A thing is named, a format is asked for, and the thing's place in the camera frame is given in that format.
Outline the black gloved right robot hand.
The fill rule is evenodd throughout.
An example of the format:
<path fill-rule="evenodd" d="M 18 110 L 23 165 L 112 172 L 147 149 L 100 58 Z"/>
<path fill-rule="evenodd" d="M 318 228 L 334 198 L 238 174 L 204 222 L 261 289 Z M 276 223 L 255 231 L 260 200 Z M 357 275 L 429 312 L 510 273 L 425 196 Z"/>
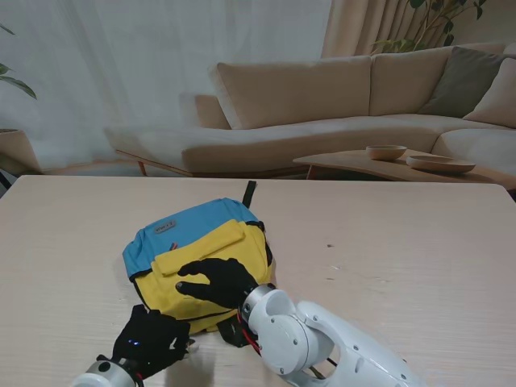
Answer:
<path fill-rule="evenodd" d="M 177 274 L 180 277 L 205 276 L 208 284 L 179 281 L 176 290 L 227 309 L 239 309 L 248 295 L 259 286 L 247 269 L 234 258 L 208 258 L 190 262 L 182 266 Z"/>

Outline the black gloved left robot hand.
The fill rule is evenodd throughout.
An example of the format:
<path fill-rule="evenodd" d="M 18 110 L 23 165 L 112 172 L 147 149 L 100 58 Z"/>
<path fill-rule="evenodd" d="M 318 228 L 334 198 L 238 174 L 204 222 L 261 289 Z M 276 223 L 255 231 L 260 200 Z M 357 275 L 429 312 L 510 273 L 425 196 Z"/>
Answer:
<path fill-rule="evenodd" d="M 97 360 L 122 368 L 137 386 L 183 360 L 188 353 L 190 324 L 144 305 L 132 307 L 131 316 L 114 342 L 110 358 Z"/>

